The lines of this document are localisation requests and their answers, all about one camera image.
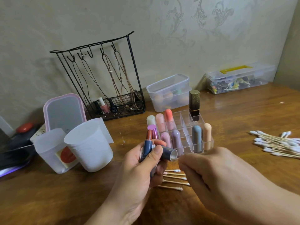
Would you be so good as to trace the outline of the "person's right hand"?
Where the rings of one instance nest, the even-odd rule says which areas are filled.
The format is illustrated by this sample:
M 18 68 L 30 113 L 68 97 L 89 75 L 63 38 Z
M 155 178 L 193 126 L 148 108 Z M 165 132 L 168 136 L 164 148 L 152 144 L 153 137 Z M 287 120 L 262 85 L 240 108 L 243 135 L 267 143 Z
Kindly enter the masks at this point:
M 205 208 L 212 212 L 228 210 L 222 194 L 223 184 L 238 178 L 259 179 L 263 177 L 253 166 L 224 147 L 216 147 L 200 155 L 207 160 L 211 191 L 196 193 L 196 195 Z

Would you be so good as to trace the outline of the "lipstick with blue base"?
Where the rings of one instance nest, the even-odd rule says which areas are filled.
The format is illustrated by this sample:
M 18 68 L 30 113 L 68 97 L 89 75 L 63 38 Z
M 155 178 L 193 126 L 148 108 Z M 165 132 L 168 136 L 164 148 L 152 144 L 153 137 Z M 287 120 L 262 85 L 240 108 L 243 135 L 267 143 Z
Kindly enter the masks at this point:
M 140 152 L 140 162 L 142 162 L 147 155 L 152 151 L 152 130 L 147 130 L 146 140 L 144 141 L 144 146 Z

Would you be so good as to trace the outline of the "blue lipstick cap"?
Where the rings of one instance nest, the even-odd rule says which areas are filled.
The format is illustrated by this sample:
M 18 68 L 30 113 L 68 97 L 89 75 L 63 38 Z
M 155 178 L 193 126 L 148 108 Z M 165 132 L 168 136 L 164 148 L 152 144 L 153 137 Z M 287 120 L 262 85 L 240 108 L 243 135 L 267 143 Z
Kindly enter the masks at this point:
M 178 159 L 178 151 L 176 149 L 162 146 L 163 148 L 163 153 L 161 155 L 161 160 L 168 160 L 171 162 L 174 162 Z

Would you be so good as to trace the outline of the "metallic purple lipstick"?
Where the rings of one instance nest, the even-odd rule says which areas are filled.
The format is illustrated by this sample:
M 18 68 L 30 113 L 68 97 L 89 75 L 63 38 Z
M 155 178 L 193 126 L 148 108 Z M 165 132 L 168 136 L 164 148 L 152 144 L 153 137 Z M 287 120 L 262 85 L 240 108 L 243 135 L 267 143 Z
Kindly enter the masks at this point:
M 147 129 L 152 132 L 152 139 L 153 140 L 158 140 L 159 139 L 159 135 L 158 135 L 158 132 L 157 132 L 156 125 L 154 125 L 154 124 L 148 125 Z

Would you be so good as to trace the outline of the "person's left forearm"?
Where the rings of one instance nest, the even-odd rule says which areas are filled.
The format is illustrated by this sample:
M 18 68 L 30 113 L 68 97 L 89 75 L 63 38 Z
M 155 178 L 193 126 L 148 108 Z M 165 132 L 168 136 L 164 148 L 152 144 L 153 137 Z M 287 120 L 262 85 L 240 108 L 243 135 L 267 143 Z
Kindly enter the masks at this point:
M 145 202 L 106 199 L 84 225 L 132 225 L 144 209 Z

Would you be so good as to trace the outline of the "mauve pink lipstick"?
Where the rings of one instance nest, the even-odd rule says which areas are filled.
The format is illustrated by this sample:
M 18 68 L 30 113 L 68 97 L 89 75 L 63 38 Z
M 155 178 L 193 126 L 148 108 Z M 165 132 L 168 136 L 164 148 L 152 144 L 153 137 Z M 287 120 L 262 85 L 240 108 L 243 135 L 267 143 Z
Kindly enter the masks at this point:
M 166 144 L 167 144 L 167 147 L 168 148 L 171 148 L 172 147 L 172 144 L 171 144 L 171 138 L 170 138 L 170 135 L 168 132 L 163 132 L 161 133 L 161 136 L 160 136 L 161 140 L 164 141 Z

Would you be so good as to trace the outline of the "lilac lipstick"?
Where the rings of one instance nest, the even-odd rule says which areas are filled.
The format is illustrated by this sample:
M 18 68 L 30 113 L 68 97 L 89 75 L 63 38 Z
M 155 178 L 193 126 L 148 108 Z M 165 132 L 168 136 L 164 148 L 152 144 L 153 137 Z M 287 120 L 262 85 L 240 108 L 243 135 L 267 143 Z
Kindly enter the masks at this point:
M 177 151 L 178 157 L 180 157 L 184 153 L 180 132 L 177 129 L 173 129 L 171 137 L 173 149 Z

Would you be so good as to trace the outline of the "peach lipstick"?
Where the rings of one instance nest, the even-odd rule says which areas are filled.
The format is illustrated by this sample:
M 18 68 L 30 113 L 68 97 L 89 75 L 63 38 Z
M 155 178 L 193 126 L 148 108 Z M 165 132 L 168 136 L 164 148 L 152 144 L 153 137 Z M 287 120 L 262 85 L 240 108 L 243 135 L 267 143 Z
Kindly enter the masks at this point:
M 203 150 L 208 151 L 211 148 L 212 126 L 209 123 L 204 123 L 202 128 Z

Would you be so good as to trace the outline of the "light pink lipstick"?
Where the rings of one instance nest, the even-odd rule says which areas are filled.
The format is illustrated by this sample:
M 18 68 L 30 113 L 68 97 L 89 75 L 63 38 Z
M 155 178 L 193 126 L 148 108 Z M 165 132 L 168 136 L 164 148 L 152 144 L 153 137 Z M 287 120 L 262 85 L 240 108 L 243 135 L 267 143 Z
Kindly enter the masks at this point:
M 158 131 L 160 133 L 165 132 L 167 130 L 167 128 L 166 128 L 166 124 L 165 124 L 164 115 L 162 113 L 158 113 L 158 114 L 156 114 L 155 119 L 156 119 Z

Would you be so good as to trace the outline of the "cream white lipstick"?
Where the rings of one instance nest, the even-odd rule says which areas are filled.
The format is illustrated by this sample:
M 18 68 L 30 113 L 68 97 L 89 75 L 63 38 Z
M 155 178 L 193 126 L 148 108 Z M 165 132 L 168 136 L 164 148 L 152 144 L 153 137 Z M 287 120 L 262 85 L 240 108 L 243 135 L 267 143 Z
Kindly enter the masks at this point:
M 154 115 L 150 115 L 147 117 L 147 129 L 157 128 L 156 118 Z

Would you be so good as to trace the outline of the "coral lipstick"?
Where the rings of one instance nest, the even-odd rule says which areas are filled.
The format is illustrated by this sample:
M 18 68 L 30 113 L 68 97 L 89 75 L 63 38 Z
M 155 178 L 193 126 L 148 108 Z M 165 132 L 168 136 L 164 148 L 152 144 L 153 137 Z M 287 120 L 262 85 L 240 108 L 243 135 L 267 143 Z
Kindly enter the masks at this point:
M 166 109 L 164 112 L 165 123 L 168 130 L 174 129 L 174 118 L 171 109 Z

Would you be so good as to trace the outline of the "black and gold lipstick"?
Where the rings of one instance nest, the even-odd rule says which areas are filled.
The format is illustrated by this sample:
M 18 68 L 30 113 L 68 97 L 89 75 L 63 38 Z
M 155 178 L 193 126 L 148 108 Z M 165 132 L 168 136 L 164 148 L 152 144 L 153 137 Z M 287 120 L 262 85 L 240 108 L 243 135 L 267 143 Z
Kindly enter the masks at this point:
M 193 121 L 200 120 L 200 92 L 198 90 L 189 91 L 189 114 Z

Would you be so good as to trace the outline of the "pink nail polish bottle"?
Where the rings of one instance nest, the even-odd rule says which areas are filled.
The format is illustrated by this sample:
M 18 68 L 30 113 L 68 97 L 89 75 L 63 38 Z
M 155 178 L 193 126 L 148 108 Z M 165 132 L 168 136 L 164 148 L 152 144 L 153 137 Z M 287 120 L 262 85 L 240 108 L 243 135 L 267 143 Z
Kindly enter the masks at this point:
M 111 110 L 110 110 L 109 106 L 103 101 L 102 97 L 99 97 L 98 101 L 99 101 L 100 108 L 103 111 L 103 113 L 105 113 L 105 114 L 111 113 Z

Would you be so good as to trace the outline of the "pile of cotton swabs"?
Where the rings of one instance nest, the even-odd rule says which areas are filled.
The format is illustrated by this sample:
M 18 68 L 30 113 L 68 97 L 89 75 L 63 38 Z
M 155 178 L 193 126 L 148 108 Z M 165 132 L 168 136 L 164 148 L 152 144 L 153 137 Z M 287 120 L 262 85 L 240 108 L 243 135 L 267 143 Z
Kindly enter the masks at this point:
M 254 135 L 254 144 L 264 152 L 274 156 L 295 158 L 300 160 L 300 138 L 289 138 L 291 132 L 283 132 L 280 136 L 272 136 L 262 131 L 250 131 Z

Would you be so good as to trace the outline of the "heap of colourful hair clips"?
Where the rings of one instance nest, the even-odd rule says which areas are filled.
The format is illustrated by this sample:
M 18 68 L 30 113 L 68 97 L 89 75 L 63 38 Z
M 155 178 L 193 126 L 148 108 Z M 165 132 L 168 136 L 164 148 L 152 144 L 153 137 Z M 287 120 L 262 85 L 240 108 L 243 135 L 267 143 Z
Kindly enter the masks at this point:
M 208 80 L 207 89 L 213 94 L 221 94 L 230 91 L 256 87 L 260 85 L 263 85 L 263 81 L 261 79 L 255 79 L 253 77 L 244 76 L 242 78 L 230 80 L 229 82 L 226 82 L 225 80 L 220 82 Z

